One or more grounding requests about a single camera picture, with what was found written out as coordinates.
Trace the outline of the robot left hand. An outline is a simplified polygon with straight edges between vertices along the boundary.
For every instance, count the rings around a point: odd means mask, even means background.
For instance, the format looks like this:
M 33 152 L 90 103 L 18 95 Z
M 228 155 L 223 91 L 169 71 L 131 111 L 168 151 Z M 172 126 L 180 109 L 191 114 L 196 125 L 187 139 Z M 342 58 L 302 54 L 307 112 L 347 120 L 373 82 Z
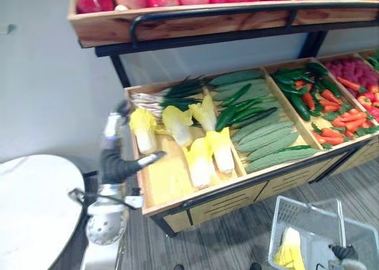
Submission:
M 121 184 L 143 168 L 159 161 L 166 152 L 152 152 L 134 160 L 124 160 L 122 128 L 129 123 L 130 105 L 120 101 L 110 112 L 103 131 L 99 162 L 99 181 L 101 184 Z

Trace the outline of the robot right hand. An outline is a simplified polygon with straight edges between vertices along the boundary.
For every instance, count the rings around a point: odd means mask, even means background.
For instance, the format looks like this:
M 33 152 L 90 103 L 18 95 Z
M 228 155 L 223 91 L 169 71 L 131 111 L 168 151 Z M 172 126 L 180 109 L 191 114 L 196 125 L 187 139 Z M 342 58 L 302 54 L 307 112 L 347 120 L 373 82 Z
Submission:
M 367 267 L 359 261 L 358 254 L 352 245 L 342 247 L 338 245 L 329 245 L 337 261 L 329 261 L 329 269 L 341 270 L 367 270 Z

